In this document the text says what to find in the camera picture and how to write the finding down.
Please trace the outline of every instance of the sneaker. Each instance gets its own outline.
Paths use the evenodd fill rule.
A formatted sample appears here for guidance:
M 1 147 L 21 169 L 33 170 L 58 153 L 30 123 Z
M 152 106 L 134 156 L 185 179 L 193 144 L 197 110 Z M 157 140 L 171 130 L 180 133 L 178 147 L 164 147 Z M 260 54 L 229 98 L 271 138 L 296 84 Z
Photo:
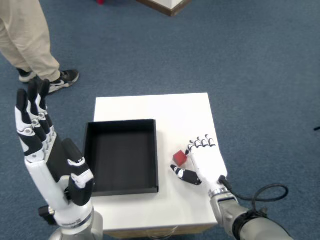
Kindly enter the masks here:
M 62 71 L 58 80 L 50 82 L 49 94 L 52 94 L 62 88 L 68 88 L 79 78 L 77 70 Z
M 26 72 L 20 68 L 17 68 L 17 70 L 19 72 L 19 81 L 23 82 L 25 84 L 30 82 L 31 79 L 33 79 L 37 76 L 37 74 L 33 71 Z

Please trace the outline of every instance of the white shoe sole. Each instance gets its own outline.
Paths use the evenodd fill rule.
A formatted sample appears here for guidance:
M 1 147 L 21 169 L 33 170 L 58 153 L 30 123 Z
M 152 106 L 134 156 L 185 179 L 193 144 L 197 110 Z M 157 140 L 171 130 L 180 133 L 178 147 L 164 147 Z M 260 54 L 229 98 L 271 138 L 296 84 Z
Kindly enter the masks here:
M 35 78 L 36 76 L 37 76 L 37 74 L 32 71 L 30 73 L 30 75 L 28 75 L 28 76 L 19 75 L 19 81 L 26 84 L 26 83 L 30 82 L 30 80 Z
M 49 94 L 52 94 L 60 89 L 63 89 L 63 88 L 68 88 L 70 86 L 72 86 L 76 81 L 78 81 L 79 79 L 79 75 L 76 76 L 76 78 L 72 81 L 72 82 L 69 82 L 69 83 L 66 83 L 66 84 L 63 84 L 63 85 L 60 85 L 60 86 L 50 86 L 50 89 L 49 89 Z

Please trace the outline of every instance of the red block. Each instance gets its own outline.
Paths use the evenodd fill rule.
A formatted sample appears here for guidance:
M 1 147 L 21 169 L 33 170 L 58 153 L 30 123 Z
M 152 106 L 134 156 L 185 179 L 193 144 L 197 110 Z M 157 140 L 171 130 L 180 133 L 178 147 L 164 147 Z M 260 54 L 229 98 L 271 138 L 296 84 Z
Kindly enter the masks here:
M 187 156 L 183 151 L 180 150 L 175 155 L 173 155 L 173 161 L 180 167 L 187 161 Z

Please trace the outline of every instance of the black box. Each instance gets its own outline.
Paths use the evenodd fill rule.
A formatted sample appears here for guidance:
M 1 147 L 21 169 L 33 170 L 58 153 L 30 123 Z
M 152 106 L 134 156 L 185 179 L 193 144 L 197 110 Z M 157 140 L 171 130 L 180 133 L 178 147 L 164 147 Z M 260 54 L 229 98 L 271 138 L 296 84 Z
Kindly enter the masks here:
M 84 157 L 94 197 L 159 192 L 154 119 L 89 122 Z

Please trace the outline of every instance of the white table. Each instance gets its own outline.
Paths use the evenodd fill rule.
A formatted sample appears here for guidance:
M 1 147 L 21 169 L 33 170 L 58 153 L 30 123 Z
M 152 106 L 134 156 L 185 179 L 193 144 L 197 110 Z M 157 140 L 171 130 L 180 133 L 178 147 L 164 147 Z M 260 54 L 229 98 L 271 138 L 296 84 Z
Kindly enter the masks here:
M 155 119 L 159 193 L 93 197 L 104 233 L 118 237 L 150 235 L 146 230 L 179 226 L 176 234 L 202 232 L 217 224 L 204 185 L 181 181 L 170 168 L 173 155 L 189 140 L 209 134 L 217 141 L 207 93 L 98 97 L 95 122 Z M 188 159 L 183 166 L 193 170 Z

